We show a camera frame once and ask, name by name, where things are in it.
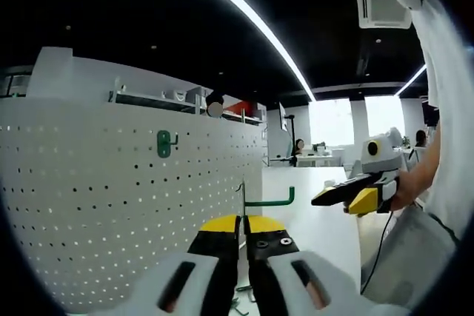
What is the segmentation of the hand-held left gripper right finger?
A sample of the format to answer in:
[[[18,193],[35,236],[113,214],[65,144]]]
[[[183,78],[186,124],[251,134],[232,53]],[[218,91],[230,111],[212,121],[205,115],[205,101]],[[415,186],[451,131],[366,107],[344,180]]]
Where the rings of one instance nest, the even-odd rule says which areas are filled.
[[[284,225],[264,216],[244,217],[248,276],[260,315],[408,315],[375,303],[352,278],[325,258],[301,251]]]

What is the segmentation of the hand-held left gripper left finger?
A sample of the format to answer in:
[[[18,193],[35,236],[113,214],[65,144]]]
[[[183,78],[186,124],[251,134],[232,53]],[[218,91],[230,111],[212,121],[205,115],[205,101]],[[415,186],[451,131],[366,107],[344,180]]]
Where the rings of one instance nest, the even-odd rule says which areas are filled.
[[[123,315],[228,315],[238,279],[241,218],[212,219],[185,253],[168,255],[134,287]]]

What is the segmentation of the person's right hand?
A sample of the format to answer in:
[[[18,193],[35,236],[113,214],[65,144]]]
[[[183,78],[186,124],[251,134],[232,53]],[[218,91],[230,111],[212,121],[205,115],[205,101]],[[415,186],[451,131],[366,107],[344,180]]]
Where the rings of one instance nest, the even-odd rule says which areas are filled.
[[[423,190],[423,179],[415,170],[412,172],[400,171],[397,190],[392,197],[390,210],[394,212],[409,206]]]

